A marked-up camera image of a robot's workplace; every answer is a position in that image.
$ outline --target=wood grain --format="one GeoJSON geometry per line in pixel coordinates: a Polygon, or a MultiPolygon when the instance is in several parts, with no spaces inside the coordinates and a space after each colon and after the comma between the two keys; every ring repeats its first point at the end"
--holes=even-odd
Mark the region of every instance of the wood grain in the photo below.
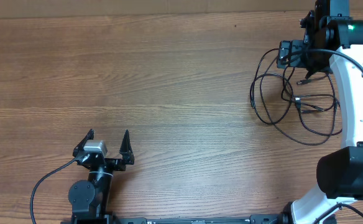
{"type": "MultiPolygon", "coordinates": [[[[114,176],[110,195],[109,209],[120,217],[281,211],[315,184],[318,159],[340,148],[340,136],[317,147],[292,142],[262,124],[248,102],[262,54],[281,40],[300,39],[298,19],[305,15],[0,20],[0,223],[30,222],[35,183],[71,159],[89,128],[106,140],[109,156],[117,156],[124,130],[131,132],[136,164],[114,176]]],[[[352,15],[363,19],[363,11],[352,15]]],[[[297,71],[292,83],[304,75],[297,71]]],[[[280,84],[264,81],[275,117],[286,107],[280,84]]],[[[331,92],[326,80],[294,85],[294,91],[331,92]]],[[[330,114],[305,119],[317,130],[330,129],[330,114]]],[[[295,109],[280,127],[302,141],[322,140],[304,131],[295,109]]],[[[69,218],[68,189],[87,175],[72,165],[43,182],[34,203],[37,221],[69,218]]],[[[363,202],[357,208],[363,211],[363,202]]],[[[338,218],[362,221],[345,210],[338,218]]]]}

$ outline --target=tabletop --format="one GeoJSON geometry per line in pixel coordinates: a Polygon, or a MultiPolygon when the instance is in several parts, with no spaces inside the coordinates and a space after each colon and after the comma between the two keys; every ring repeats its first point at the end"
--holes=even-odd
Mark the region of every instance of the tabletop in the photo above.
{"type": "MultiPolygon", "coordinates": [[[[108,205],[119,217],[279,213],[314,186],[319,158],[340,149],[340,136],[320,146],[295,143],[250,107],[261,56],[281,40],[301,39],[298,19],[306,15],[0,20],[0,223],[30,223],[35,183],[72,159],[90,128],[106,141],[109,157],[118,156],[124,131],[131,134],[136,163],[114,173],[108,205]]],[[[363,19],[363,11],[352,16],[363,19]]],[[[304,76],[293,76],[295,92],[331,92],[327,80],[294,85],[304,76]]],[[[287,106],[281,88],[280,79],[264,80],[275,117],[287,106]]],[[[259,101],[258,108],[264,116],[259,101]]],[[[329,131],[331,114],[305,120],[329,131]]],[[[279,126],[302,141],[323,139],[303,129],[294,108],[279,126]]],[[[72,164],[45,180],[34,200],[37,222],[69,219],[68,189],[87,177],[87,169],[72,164]]],[[[355,206],[363,211],[363,202],[355,206]]],[[[349,210],[338,220],[363,221],[349,210]]]]}

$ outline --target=wooden table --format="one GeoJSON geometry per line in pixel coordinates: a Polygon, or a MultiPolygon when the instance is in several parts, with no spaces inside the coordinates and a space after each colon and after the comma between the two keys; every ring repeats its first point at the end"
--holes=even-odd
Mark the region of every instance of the wooden table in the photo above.
{"type": "MultiPolygon", "coordinates": [[[[30,223],[35,183],[69,161],[90,128],[106,140],[110,157],[125,129],[131,132],[136,164],[116,173],[110,195],[109,209],[120,217],[280,212],[316,183],[318,159],[340,148],[340,136],[317,147],[292,142],[262,124],[248,101],[262,54],[300,39],[298,19],[306,14],[0,20],[0,223],[30,223]]],[[[352,15],[363,19],[363,11],[352,15]]],[[[286,107],[280,80],[264,86],[276,116],[286,107]]],[[[294,90],[330,87],[323,80],[294,90]]],[[[326,131],[330,117],[306,120],[326,131]]],[[[301,127],[295,109],[280,127],[321,140],[301,127]]],[[[87,176],[73,164],[45,180],[34,201],[37,222],[69,218],[68,189],[87,176]]],[[[363,211],[363,202],[356,207],[363,211]]],[[[338,218],[363,222],[348,210],[338,218]]]]}

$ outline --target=black cylinder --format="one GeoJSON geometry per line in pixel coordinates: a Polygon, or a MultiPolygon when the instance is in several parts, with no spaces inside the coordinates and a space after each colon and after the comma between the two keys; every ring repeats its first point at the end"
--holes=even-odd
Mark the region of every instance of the black cylinder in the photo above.
{"type": "Polygon", "coordinates": [[[96,189],[96,195],[102,198],[99,204],[101,215],[106,214],[112,179],[113,171],[108,169],[106,166],[92,167],[90,169],[88,181],[94,185],[96,189]]]}

